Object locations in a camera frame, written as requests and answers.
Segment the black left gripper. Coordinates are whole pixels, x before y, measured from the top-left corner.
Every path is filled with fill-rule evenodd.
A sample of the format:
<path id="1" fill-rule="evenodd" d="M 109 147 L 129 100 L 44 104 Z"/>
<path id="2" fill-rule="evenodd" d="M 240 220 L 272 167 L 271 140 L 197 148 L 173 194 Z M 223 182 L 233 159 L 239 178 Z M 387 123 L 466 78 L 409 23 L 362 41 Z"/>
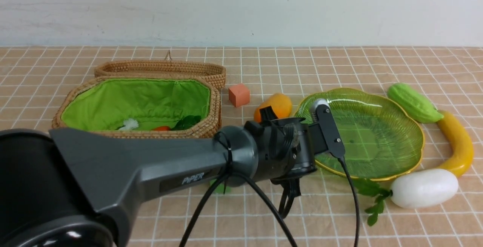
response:
<path id="1" fill-rule="evenodd" d="M 302 117 L 247 121 L 243 132 L 243 174 L 255 182 L 274 180 L 283 192 L 278 213 L 286 218 L 294 199 L 301 196 L 298 178 L 315 170 L 309 124 Z"/>

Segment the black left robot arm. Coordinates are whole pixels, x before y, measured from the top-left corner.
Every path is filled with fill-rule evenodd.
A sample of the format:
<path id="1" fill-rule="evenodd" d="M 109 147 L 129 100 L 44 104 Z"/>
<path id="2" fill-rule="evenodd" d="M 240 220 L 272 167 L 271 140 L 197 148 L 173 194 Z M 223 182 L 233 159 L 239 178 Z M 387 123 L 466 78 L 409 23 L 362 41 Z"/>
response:
<path id="1" fill-rule="evenodd" d="M 120 139 L 73 128 L 1 131 L 2 247 L 125 247 L 140 206 L 200 183 L 290 184 L 338 137 L 321 119 L 226 126 L 212 138 Z"/>

